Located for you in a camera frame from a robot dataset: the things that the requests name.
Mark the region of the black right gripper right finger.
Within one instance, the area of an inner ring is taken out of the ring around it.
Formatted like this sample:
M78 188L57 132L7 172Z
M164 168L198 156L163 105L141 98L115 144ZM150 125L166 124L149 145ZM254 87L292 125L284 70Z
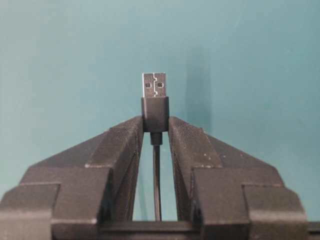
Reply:
M277 169L177 117L168 121L177 216L203 240L306 240L299 196Z

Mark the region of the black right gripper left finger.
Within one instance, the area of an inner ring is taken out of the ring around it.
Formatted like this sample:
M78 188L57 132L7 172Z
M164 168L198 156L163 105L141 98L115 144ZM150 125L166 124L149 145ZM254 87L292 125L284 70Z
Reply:
M142 143L136 116L30 166L0 202L1 239L92 239L105 221L130 221Z

